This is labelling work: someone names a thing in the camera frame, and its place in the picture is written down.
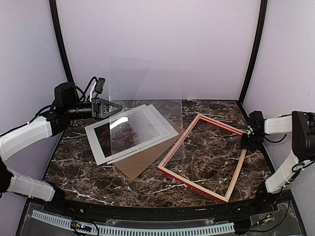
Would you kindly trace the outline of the white mat with photo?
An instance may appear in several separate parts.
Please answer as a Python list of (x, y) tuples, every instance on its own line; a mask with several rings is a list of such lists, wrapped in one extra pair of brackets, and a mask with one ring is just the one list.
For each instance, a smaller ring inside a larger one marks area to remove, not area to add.
[(154, 105), (141, 105), (85, 127), (96, 164), (113, 164), (179, 135)]

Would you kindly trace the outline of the clear acrylic sheet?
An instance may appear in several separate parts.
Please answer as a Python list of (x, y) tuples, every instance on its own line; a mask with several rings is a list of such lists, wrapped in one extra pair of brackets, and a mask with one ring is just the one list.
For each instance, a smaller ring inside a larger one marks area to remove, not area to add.
[(110, 101), (122, 105), (110, 119), (110, 164), (179, 135), (182, 92), (176, 64), (136, 58), (109, 59)]

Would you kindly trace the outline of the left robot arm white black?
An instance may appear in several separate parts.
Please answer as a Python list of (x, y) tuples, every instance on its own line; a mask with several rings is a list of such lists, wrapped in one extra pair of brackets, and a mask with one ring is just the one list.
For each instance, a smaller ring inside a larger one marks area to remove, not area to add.
[(64, 192), (45, 181), (20, 174), (5, 165), (5, 162), (21, 150), (64, 132), (73, 120), (105, 119), (122, 110), (122, 106), (99, 98), (105, 84), (104, 78), (89, 82), (91, 95), (74, 82), (59, 84), (54, 89), (52, 104), (40, 109), (33, 119), (0, 136), (0, 192), (12, 192), (29, 198), (50, 202), (58, 214), (69, 211), (69, 202)]

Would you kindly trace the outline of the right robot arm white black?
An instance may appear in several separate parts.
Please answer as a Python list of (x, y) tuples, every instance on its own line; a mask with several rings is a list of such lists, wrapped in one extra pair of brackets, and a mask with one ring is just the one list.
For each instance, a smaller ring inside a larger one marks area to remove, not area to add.
[(286, 160), (257, 191), (260, 194), (251, 203), (255, 213), (262, 213), (270, 205), (267, 194), (278, 194), (290, 185), (300, 172), (315, 162), (315, 114), (293, 111), (290, 115), (265, 119), (261, 111), (249, 114), (249, 130), (241, 137), (241, 147), (258, 150), (264, 141), (279, 143), (267, 138), (271, 135), (291, 134), (291, 151)]

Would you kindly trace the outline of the brown cardboard backing board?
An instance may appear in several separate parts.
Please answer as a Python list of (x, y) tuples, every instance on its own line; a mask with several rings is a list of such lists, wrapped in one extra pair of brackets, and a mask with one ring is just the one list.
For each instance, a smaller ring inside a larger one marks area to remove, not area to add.
[(150, 167), (159, 157), (161, 157), (182, 135), (183, 128), (180, 125), (169, 120), (172, 127), (178, 132), (178, 135), (162, 143), (150, 147), (140, 153), (134, 154), (126, 159), (115, 162), (117, 167), (129, 179), (136, 179), (148, 167)]

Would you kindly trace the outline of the white backing sheet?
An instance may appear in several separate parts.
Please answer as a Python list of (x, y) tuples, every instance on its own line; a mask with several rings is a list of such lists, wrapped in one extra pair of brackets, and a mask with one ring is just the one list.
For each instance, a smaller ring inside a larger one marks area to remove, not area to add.
[(110, 118), (113, 164), (178, 135), (153, 105), (141, 105)]

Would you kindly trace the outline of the black front rail base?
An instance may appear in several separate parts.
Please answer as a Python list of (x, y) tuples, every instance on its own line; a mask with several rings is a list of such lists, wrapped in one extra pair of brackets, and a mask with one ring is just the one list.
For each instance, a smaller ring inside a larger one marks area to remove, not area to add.
[(123, 207), (103, 206), (65, 200), (62, 205), (27, 201), (20, 220), (19, 236), (87, 236), (74, 233), (31, 218), (34, 210), (69, 217), (75, 221), (109, 226), (148, 228), (167, 226), (203, 227), (234, 224), (234, 233), (220, 236), (303, 236), (295, 202), (290, 192), (285, 191), (274, 201), (259, 205), (254, 200), (229, 204), (190, 207)]

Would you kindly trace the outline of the black enclosure frame post left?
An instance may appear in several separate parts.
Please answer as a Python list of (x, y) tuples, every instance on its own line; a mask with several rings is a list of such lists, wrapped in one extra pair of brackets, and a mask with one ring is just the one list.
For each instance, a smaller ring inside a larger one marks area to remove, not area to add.
[(63, 69), (66, 75), (66, 79), (68, 82), (74, 83), (72, 71), (70, 68), (70, 64), (69, 64), (69, 60), (68, 60), (64, 40), (63, 40), (63, 33), (62, 33), (62, 27), (60, 23), (58, 8), (57, 8), (57, 1), (49, 0), (49, 6), (50, 6), (51, 18), (53, 22), (53, 28), (55, 32), (55, 38), (56, 38), (57, 46), (59, 49), (61, 61), (63, 64)]

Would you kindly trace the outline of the black enclosure frame post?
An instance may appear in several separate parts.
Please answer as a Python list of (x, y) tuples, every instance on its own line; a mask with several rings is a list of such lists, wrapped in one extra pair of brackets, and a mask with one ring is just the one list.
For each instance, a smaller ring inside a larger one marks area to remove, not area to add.
[(263, 28), (264, 28), (264, 23), (265, 23), (265, 18), (266, 18), (266, 12), (267, 12), (267, 6), (268, 6), (268, 0), (261, 0), (260, 1), (260, 8), (259, 8), (259, 14), (258, 14), (258, 20), (257, 20), (257, 26), (256, 26), (256, 31), (255, 31), (255, 36), (254, 36), (254, 41), (253, 41), (253, 46), (252, 46), (252, 52), (248, 64), (248, 68), (245, 74), (243, 86), (241, 89), (241, 93), (239, 95), (238, 103), (240, 105), (243, 105), (249, 86), (251, 82), (251, 78), (253, 75), (256, 59), (258, 56), (258, 51), (260, 48), (260, 43), (261, 43), (261, 38), (263, 34)]
[(49, 0), (49, 6), (50, 6), (51, 18), (53, 22), (53, 28), (55, 32), (55, 38), (56, 38), (57, 46), (59, 49), (61, 61), (63, 64), (63, 69), (66, 75), (66, 79), (68, 82), (74, 83), (72, 71), (70, 68), (70, 64), (69, 64), (69, 60), (68, 60), (64, 40), (63, 40), (63, 33), (62, 33), (62, 27), (60, 23), (58, 8), (57, 8), (57, 1)]

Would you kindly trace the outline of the black enclosure frame post right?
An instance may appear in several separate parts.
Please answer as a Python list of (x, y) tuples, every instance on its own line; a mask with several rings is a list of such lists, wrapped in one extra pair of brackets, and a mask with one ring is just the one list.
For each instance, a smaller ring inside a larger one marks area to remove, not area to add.
[(260, 1), (260, 8), (259, 8), (259, 14), (258, 14), (258, 20), (257, 20), (257, 26), (256, 26), (256, 31), (255, 31), (255, 36), (254, 36), (254, 41), (253, 41), (253, 46), (252, 46), (252, 52), (248, 64), (248, 68), (245, 74), (243, 86), (241, 89), (241, 93), (239, 95), (238, 103), (240, 105), (243, 105), (249, 86), (251, 82), (251, 78), (253, 75), (256, 59), (258, 56), (258, 51), (260, 48), (260, 43), (261, 43), (261, 38), (263, 34), (263, 28), (264, 28), (264, 23), (265, 23), (265, 18), (266, 18), (266, 12), (267, 12), (267, 6), (268, 6), (268, 0), (261, 0)]

